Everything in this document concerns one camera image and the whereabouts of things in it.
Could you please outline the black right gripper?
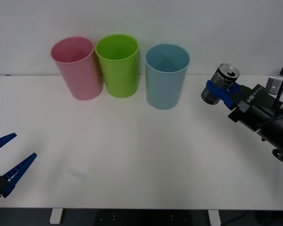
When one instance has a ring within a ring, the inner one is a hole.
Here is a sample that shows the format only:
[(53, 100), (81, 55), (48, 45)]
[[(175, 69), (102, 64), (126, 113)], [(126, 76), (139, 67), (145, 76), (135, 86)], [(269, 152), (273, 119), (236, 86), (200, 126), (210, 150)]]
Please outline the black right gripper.
[[(228, 109), (232, 112), (228, 117), (238, 122), (237, 107), (241, 98), (245, 95), (241, 92), (241, 86), (234, 82), (226, 89), (214, 86), (213, 82), (207, 81), (206, 88), (211, 94), (223, 101)], [(265, 88), (257, 84), (246, 98), (240, 102), (241, 118), (240, 122), (252, 131), (257, 131), (265, 121), (277, 117), (283, 113), (283, 104), (275, 104), (276, 98), (265, 91)]]

